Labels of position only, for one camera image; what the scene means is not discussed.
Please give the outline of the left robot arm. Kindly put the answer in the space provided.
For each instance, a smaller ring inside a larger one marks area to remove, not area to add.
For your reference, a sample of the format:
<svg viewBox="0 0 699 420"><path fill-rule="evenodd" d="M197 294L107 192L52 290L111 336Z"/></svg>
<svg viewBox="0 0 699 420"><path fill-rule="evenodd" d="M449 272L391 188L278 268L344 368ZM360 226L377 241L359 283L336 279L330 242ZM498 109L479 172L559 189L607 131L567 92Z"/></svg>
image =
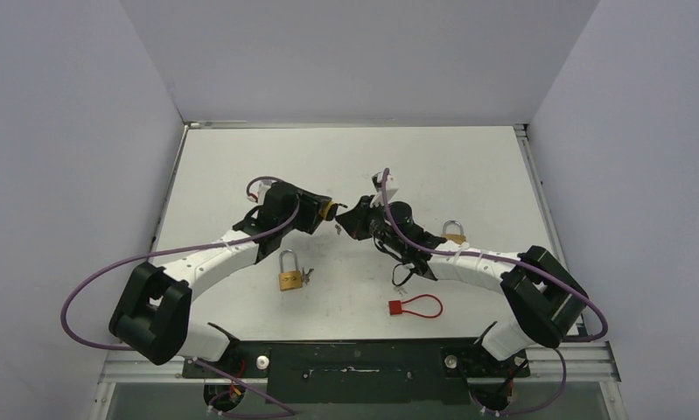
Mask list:
<svg viewBox="0 0 699 420"><path fill-rule="evenodd" d="M254 266L297 230L313 234L332 221L339 205L332 198L291 183L261 181L256 204L217 241L179 252L175 261L138 264L129 279L108 329L113 336L155 365L175 356L204 360L215 375L231 375L239 365L234 338L211 322L191 318L194 301L218 282Z"/></svg>

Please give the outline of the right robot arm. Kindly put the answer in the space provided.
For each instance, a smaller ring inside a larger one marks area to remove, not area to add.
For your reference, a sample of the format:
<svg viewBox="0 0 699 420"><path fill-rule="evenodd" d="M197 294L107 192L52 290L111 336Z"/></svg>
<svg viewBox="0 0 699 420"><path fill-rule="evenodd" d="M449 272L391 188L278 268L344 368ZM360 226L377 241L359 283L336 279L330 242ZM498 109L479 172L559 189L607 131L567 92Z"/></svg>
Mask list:
<svg viewBox="0 0 699 420"><path fill-rule="evenodd" d="M420 277L458 281L505 297L511 316L487 327L472 352L483 375L497 374L526 347L559 347L586 307L585 290L541 246L520 253L470 248L416 224L409 204L372 206L368 196L336 221L354 240L373 241Z"/></svg>

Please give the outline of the yellow black padlock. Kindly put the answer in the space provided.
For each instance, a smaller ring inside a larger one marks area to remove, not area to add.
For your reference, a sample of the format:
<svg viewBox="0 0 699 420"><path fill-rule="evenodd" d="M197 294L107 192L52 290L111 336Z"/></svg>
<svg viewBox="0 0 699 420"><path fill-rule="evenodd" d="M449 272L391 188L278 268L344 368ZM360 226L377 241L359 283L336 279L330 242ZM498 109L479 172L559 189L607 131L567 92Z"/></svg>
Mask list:
<svg viewBox="0 0 699 420"><path fill-rule="evenodd" d="M323 203L319 208L318 216L323 221L333 221L337 216L337 213L340 210L340 208L347 208L347 205L328 200L325 203Z"/></svg>

